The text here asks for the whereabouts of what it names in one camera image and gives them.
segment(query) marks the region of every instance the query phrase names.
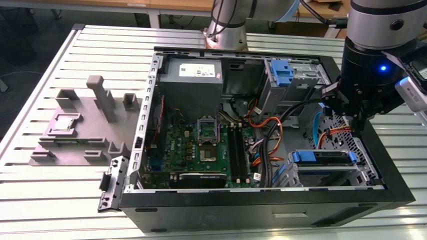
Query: white label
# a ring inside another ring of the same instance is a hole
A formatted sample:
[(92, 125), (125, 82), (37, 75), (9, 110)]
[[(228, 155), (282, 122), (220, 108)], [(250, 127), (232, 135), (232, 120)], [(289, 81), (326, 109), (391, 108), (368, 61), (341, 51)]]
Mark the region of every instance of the white label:
[(126, 5), (133, 7), (146, 7), (145, 4), (140, 4), (140, 3), (128, 3)]
[(253, 180), (260, 181), (261, 175), (258, 173), (253, 173)]
[(178, 76), (214, 78), (214, 65), (182, 63), (178, 65)]
[(256, 112), (257, 114), (261, 114), (261, 110), (257, 107), (253, 108), (253, 112)]

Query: black cable sleeve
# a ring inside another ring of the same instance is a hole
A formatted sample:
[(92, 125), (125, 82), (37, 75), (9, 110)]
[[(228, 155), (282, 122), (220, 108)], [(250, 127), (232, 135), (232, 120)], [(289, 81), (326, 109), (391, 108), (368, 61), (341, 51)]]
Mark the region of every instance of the black cable sleeve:
[(308, 3), (304, 0), (298, 0), (300, 4), (308, 10), (308, 12), (314, 16), (314, 18), (325, 25), (330, 25), (330, 20), (325, 19), (320, 14), (312, 9)]

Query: connector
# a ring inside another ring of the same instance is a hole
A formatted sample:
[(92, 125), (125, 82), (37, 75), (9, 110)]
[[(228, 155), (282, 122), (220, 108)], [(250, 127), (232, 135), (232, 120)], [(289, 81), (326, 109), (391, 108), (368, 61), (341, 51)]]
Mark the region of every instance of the connector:
[(347, 28), (347, 23), (348, 23), (348, 18), (347, 17), (335, 17), (329, 20), (329, 27), (333, 27), (336, 29), (345, 29)]

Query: metal bracket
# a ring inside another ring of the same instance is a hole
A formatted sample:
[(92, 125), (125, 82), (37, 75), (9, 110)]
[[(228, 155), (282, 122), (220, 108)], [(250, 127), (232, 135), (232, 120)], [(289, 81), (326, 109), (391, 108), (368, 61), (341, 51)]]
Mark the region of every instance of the metal bracket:
[(98, 189), (102, 191), (98, 199), (97, 212), (120, 212), (118, 203), (125, 185), (129, 160), (118, 156), (110, 160), (108, 172), (102, 173)]

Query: motherboard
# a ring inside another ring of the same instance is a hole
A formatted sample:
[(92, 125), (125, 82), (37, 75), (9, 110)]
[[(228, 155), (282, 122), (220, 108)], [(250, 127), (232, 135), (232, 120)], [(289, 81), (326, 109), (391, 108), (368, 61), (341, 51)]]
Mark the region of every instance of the motherboard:
[[(213, 143), (200, 141), (212, 136), (216, 138)], [(218, 124), (214, 127), (208, 124), (205, 126), (169, 124), (165, 132), (164, 155), (148, 157), (150, 167), (148, 187), (174, 188), (170, 183), (178, 175), (188, 178), (202, 176), (222, 178), (225, 184), (221, 187), (225, 188), (253, 187), (256, 183), (249, 179), (249, 156), (245, 151), (250, 142), (253, 142), (252, 128), (229, 124)]]

